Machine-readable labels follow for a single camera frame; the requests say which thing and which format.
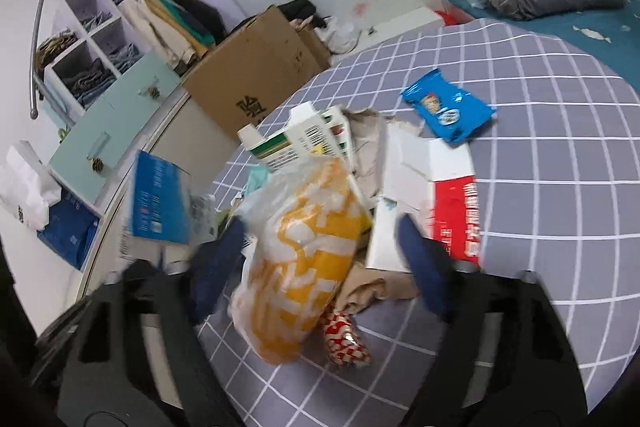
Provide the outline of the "red patterned wrapper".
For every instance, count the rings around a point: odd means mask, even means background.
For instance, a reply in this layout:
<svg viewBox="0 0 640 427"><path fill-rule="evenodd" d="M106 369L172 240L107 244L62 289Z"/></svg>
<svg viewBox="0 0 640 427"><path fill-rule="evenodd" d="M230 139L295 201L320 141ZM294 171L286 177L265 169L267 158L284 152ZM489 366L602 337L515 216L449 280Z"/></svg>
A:
<svg viewBox="0 0 640 427"><path fill-rule="evenodd" d="M371 363L370 352L348 314L328 310L321 317L320 327L328 357L337 367L365 367Z"/></svg>

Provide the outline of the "red white carton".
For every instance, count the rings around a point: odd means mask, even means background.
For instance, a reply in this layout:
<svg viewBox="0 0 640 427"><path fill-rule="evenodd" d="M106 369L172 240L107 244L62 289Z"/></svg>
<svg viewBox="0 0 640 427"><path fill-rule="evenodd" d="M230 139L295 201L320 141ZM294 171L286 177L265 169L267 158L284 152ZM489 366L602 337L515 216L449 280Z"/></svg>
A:
<svg viewBox="0 0 640 427"><path fill-rule="evenodd" d="M380 163L367 268L410 271L397 238L405 215L413 217L423 236L443 243L450 257L480 262L480 196L468 144L451 146L388 124Z"/></svg>

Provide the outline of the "yellow white plastic bag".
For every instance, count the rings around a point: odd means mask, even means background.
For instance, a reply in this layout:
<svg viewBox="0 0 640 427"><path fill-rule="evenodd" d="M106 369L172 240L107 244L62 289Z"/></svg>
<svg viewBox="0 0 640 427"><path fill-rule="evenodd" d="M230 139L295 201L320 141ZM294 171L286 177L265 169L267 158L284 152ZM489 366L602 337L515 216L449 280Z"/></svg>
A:
<svg viewBox="0 0 640 427"><path fill-rule="evenodd" d="M268 364L297 358L352 266L369 222L349 177L344 160L307 156L273 173L239 208L255 249L229 313Z"/></svg>

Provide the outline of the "blue snack packet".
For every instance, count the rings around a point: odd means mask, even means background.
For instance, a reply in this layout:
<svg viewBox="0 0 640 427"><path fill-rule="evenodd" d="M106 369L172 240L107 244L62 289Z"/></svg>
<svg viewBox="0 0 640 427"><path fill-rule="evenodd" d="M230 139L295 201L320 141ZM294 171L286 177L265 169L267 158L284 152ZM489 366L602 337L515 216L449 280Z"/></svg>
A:
<svg viewBox="0 0 640 427"><path fill-rule="evenodd" d="M451 146L468 141L486 127L496 110L471 92L442 77L439 68L411 83L400 94L425 121L428 129Z"/></svg>

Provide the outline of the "white green medicine box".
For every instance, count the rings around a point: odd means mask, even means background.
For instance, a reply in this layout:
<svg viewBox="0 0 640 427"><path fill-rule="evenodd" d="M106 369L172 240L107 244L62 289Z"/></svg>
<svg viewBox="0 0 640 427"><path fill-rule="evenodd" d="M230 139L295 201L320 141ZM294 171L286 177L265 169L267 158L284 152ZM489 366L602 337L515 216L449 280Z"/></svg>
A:
<svg viewBox="0 0 640 427"><path fill-rule="evenodd" d="M238 131L238 138L271 173L316 155L341 157L350 170L355 170L352 132L340 106L321 113L311 102L305 102L290 110L288 122L280 131L263 136L254 124L247 124Z"/></svg>

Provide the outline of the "blue shopping bag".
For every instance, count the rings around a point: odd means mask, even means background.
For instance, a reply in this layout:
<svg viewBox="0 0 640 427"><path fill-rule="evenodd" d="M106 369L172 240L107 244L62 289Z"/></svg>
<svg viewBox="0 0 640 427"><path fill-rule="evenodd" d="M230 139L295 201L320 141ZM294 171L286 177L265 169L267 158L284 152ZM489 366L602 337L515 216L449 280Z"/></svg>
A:
<svg viewBox="0 0 640 427"><path fill-rule="evenodd" d="M63 188L61 200L49 210L49 223L37 236L74 269L81 270L99 222L81 199Z"/></svg>

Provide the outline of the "teal drawer unit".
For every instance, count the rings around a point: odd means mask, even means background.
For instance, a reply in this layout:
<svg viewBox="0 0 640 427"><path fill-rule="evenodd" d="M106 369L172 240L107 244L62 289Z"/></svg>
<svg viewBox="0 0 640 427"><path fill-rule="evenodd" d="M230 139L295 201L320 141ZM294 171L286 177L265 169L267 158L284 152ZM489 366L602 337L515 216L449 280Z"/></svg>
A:
<svg viewBox="0 0 640 427"><path fill-rule="evenodd" d="M49 166L94 205L131 142L179 84L179 76L156 53L143 55L86 110Z"/></svg>

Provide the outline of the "purple checked tablecloth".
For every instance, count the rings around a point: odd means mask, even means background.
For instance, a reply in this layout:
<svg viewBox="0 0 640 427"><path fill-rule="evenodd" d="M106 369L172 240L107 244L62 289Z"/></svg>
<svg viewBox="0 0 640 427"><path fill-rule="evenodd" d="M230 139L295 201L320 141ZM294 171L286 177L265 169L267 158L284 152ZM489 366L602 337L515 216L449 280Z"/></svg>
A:
<svg viewBox="0 0 640 427"><path fill-rule="evenodd" d="M497 111L471 143L480 264L541 276L596 405L639 346L639 97L625 80L562 40L476 20L409 32L341 62L259 129L279 130L303 102L417 124L401 91L434 68ZM419 301L383 301L356 322L372 361L352 372L332 369L317 339L296 362L269 365L224 312L200 337L247 425L396 425L435 360L442 324Z"/></svg>

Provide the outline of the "white low cabinet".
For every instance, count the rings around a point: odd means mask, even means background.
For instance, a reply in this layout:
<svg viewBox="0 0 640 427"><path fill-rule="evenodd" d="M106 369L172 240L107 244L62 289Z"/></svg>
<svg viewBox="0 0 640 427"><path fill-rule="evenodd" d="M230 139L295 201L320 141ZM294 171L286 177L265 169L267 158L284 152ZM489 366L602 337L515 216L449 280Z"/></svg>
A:
<svg viewBox="0 0 640 427"><path fill-rule="evenodd" d="M134 260L180 265L198 246L213 242L221 202L213 182L238 146L190 98L163 117L128 158L74 299L116 280Z"/></svg>

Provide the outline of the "white cube shelf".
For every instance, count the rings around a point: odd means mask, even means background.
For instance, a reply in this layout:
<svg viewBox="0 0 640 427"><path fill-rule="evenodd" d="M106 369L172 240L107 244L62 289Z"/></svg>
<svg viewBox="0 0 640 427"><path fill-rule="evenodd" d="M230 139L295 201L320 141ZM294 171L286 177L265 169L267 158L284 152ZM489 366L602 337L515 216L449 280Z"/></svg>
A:
<svg viewBox="0 0 640 427"><path fill-rule="evenodd" d="M60 104L62 114L75 124L84 116L87 104L73 95L65 80L89 68L95 61L112 72L124 75L122 66L113 63L115 54L134 48L140 56L152 46L122 15L118 7L122 0L63 0L55 14L53 30L70 31L76 40L44 69L44 84L53 100Z"/></svg>

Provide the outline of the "tall cardboard box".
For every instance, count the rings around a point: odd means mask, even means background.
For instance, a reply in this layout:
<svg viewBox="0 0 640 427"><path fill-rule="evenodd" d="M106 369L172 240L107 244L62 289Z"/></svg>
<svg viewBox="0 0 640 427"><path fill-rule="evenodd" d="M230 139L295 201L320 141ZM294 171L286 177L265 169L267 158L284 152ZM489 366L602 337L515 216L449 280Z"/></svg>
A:
<svg viewBox="0 0 640 427"><path fill-rule="evenodd" d="M183 87L231 139L258 126L330 66L330 51L310 27L297 30L275 6L209 51Z"/></svg>

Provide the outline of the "hanging clothes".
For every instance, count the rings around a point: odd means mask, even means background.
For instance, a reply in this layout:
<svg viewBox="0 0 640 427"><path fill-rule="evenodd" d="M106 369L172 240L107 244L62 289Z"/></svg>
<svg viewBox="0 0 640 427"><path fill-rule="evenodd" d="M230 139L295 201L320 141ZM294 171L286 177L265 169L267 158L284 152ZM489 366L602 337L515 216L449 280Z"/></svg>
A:
<svg viewBox="0 0 640 427"><path fill-rule="evenodd" d="M200 0L119 0L122 17L182 75L227 38L218 10Z"/></svg>

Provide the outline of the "red storage box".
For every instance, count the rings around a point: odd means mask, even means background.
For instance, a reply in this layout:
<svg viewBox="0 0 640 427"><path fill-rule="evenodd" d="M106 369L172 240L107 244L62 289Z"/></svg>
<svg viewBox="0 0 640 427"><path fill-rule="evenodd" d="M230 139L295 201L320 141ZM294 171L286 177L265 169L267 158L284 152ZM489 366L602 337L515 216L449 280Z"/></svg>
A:
<svg viewBox="0 0 640 427"><path fill-rule="evenodd" d="M464 23L464 20L454 13L443 10L436 10L435 13L442 19L445 26L454 26Z"/></svg>

